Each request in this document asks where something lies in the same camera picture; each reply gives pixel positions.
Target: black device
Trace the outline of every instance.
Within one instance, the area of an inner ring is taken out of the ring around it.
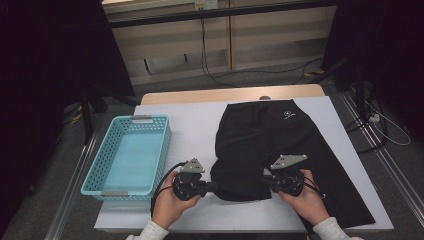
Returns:
[[[208,192],[215,192],[218,184],[200,180],[205,169],[196,158],[181,167],[180,174],[174,178],[174,194],[182,201],[190,200],[196,195],[204,197]]]
[[[273,175],[264,175],[263,181],[275,193],[284,192],[297,197],[303,190],[304,179],[303,173],[296,166],[291,166],[280,169]]]
[[[262,182],[268,184],[274,193],[281,191],[294,197],[299,196],[305,178],[295,164],[307,158],[306,155],[280,155],[269,169],[272,175],[264,175]]]

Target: table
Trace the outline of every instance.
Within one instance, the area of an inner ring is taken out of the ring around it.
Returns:
[[[143,98],[141,106],[137,107],[135,113],[169,115],[173,135],[165,170],[181,162],[181,158],[184,157],[185,160],[197,157],[205,169],[210,169],[216,160],[211,147],[214,144],[213,133],[216,133],[221,117],[213,113],[220,111],[222,113],[229,102],[256,101],[262,96],[271,99],[300,97],[295,98],[296,104],[308,113],[320,128],[324,139],[333,149],[377,221],[376,224],[359,226],[348,231],[393,229],[331,101],[324,96],[319,85],[152,93]],[[208,122],[198,124],[197,120]],[[184,131],[187,128],[191,128],[191,131]],[[208,171],[203,174],[203,179],[210,180]],[[138,233],[149,218],[149,203],[104,202],[95,228],[107,232]],[[213,194],[207,194],[195,208],[187,210],[170,230],[172,232],[305,231],[294,210],[289,205],[282,204],[275,194],[272,199],[242,204],[225,202]]]

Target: basket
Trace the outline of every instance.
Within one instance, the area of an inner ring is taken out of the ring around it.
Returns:
[[[170,137],[166,115],[115,117],[81,193],[98,200],[150,200],[163,176]]]

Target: human hand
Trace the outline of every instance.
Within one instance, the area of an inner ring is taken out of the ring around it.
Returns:
[[[314,181],[311,171],[304,169],[300,171],[306,177],[305,182],[314,185],[307,179],[309,178]],[[278,194],[281,199],[290,204],[300,216],[308,220],[314,226],[330,217],[321,197],[317,192],[308,187],[303,187],[302,192],[297,197],[283,192],[279,192]]]
[[[172,181],[177,175],[178,172],[173,171],[165,179],[165,183],[161,188],[164,190],[156,198],[153,211],[152,221],[166,230],[181,217],[186,209],[194,207],[200,199],[200,195],[197,195],[188,201],[181,201],[175,196],[172,190]]]

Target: white table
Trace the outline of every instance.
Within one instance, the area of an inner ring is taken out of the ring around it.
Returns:
[[[327,141],[376,220],[348,231],[381,231],[393,225],[356,154],[328,97],[295,98]],[[178,162],[197,157],[205,167],[202,179],[216,161],[214,144],[218,124],[230,101],[141,105],[139,114],[167,114],[172,136],[165,171]],[[107,232],[139,233],[150,219],[149,203],[104,202],[95,228]],[[172,232],[306,232],[295,211],[273,194],[272,199],[234,203],[207,194],[184,212]]]

